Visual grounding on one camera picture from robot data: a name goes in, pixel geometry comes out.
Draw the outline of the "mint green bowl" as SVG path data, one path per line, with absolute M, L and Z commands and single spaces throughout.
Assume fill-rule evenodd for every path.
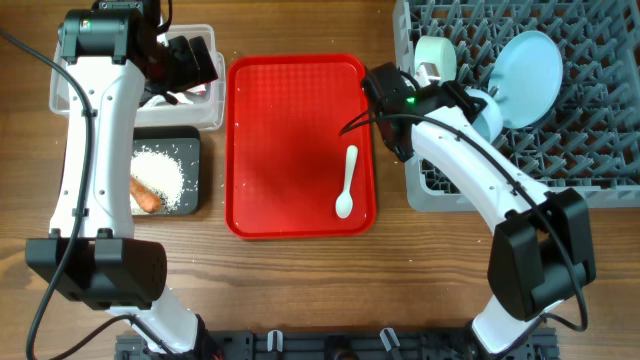
M 440 74 L 440 84 L 455 80 L 457 76 L 457 57 L 453 44 L 443 37 L 422 36 L 416 45 L 414 70 L 422 63 L 435 64 Z

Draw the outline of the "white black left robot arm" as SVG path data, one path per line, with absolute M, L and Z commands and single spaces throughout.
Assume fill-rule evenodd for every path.
M 67 13 L 52 68 L 69 86 L 60 194 L 48 234 L 26 243 L 48 294 L 124 320 L 169 359 L 219 359 L 203 320 L 167 287 L 167 256 L 138 240 L 130 209 L 134 125 L 142 99 L 209 83 L 217 73 L 201 38 L 161 42 L 172 5 L 97 1 Z

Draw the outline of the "light blue plate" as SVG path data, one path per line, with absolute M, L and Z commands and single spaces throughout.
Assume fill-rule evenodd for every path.
M 560 51 L 546 34 L 526 31 L 510 40 L 489 78 L 504 126 L 523 128 L 540 120 L 553 106 L 562 76 Z

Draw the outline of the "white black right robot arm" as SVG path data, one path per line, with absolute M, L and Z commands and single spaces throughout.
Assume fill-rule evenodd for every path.
M 402 162 L 433 164 L 492 233 L 492 296 L 468 326 L 463 355 L 503 358 L 548 320 L 585 331 L 583 289 L 596 278 L 586 200 L 572 188 L 551 191 L 485 140 L 474 125 L 488 103 L 456 81 L 418 81 L 386 63 L 361 86 L 385 146 Z

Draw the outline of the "white rice pile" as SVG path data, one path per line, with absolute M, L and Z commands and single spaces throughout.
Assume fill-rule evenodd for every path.
M 193 141 L 136 141 L 131 176 L 162 200 L 155 215 L 190 214 L 199 201 L 199 146 Z

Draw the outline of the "light blue bowl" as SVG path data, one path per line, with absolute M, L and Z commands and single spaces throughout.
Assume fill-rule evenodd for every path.
M 486 102 L 486 106 L 472 123 L 472 127 L 487 142 L 493 143 L 501 133 L 504 118 L 498 103 L 488 93 L 478 89 L 466 88 L 466 93 L 471 97 L 480 98 Z

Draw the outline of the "orange carrot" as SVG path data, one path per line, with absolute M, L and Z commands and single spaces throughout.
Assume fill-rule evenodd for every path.
M 130 195 L 137 205 L 146 213 L 156 213 L 162 207 L 162 200 L 159 196 L 141 184 L 135 177 L 130 177 Z

